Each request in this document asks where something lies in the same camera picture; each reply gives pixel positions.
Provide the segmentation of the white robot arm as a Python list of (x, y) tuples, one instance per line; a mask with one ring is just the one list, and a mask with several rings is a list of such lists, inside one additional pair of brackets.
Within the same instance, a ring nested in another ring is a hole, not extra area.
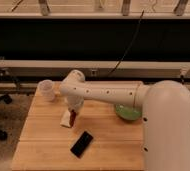
[(185, 85), (171, 80), (88, 83), (81, 71), (73, 70), (59, 91), (71, 110), (84, 99), (141, 110), (144, 171), (190, 171), (190, 90)]

